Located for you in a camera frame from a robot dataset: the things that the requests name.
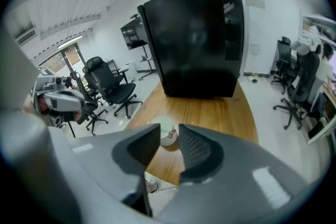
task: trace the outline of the mesh chair back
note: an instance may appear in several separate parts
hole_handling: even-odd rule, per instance
[[[119,86],[119,81],[112,74],[109,65],[103,62],[99,68],[91,72],[99,88],[114,89]]]
[[[320,58],[314,52],[309,52],[301,57],[299,70],[300,84],[297,85],[298,90],[294,97],[292,94],[289,94],[291,100],[303,102],[308,98],[319,65]]]
[[[95,69],[99,68],[100,65],[103,63],[104,61],[96,56],[96,57],[93,57],[91,59],[89,59],[87,62],[86,62],[86,66],[88,68],[88,72],[92,72],[94,71]]]
[[[286,44],[286,45],[290,45],[290,39],[288,37],[282,37],[282,43]]]
[[[87,73],[85,79],[89,87],[93,89],[105,88],[114,89],[119,85],[119,81],[112,74],[109,65],[100,57],[93,57],[86,62]]]

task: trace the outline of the computer screen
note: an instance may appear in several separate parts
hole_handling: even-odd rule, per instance
[[[123,26],[121,28],[121,32],[129,50],[138,48],[148,43],[140,17],[135,18]]]

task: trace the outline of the wooden table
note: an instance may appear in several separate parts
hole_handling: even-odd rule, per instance
[[[258,143],[253,115],[238,82],[232,98],[211,100],[166,97],[159,83],[126,129],[144,126],[165,115],[173,120],[176,129],[179,123],[191,124]],[[177,142],[160,146],[146,171],[178,186],[184,162]]]

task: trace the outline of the white cup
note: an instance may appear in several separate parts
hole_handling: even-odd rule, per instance
[[[177,132],[170,117],[160,116],[152,120],[151,123],[159,123],[161,126],[161,146],[170,146],[176,141]]]

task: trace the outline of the chair base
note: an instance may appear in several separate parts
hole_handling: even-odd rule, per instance
[[[276,83],[279,83],[279,84],[282,85],[283,91],[282,91],[281,94],[284,94],[285,93],[285,88],[287,86],[287,79],[285,77],[274,76],[274,80],[272,80],[271,84],[273,84],[273,82],[276,82]]]
[[[125,108],[125,110],[126,110],[126,117],[127,117],[127,119],[130,119],[131,116],[129,116],[129,114],[128,114],[128,106],[129,106],[130,104],[143,104],[142,101],[131,101],[133,98],[136,98],[136,97],[137,97],[136,94],[134,94],[134,95],[132,95],[131,97],[129,97],[128,100],[127,100],[126,102],[124,102],[120,107],[118,107],[118,109],[117,109],[117,110],[115,111],[115,113],[114,113],[114,116],[115,116],[115,117],[118,116],[117,113],[118,113],[121,109]]]
[[[88,123],[88,125],[86,125],[86,130],[90,130],[90,128],[89,128],[89,126],[90,125],[92,125],[92,128],[91,128],[91,134],[92,135],[95,135],[94,134],[94,131],[95,131],[95,124],[96,124],[96,122],[97,121],[104,121],[106,124],[109,124],[109,122],[107,121],[107,120],[103,120],[103,119],[100,119],[100,115],[102,114],[102,113],[104,113],[104,112],[106,112],[107,113],[107,110],[106,109],[104,109],[103,111],[101,111],[98,115],[96,115],[96,114],[94,114],[94,113],[92,113],[91,115],[90,115],[90,117],[92,118],[91,119],[91,121]]]
[[[302,128],[302,122],[301,122],[301,118],[299,117],[298,115],[298,107],[296,105],[292,105],[289,101],[287,101],[285,98],[282,98],[281,99],[281,102],[284,102],[286,103],[287,106],[284,106],[284,105],[276,105],[276,106],[273,106],[273,109],[277,109],[277,108],[280,108],[280,109],[284,109],[284,110],[287,110],[289,111],[289,120],[288,120],[288,124],[285,125],[283,128],[285,130],[287,130],[287,128],[289,127],[291,121],[292,121],[292,118],[294,116],[294,118],[298,121],[298,123],[300,124],[298,126],[298,130]]]

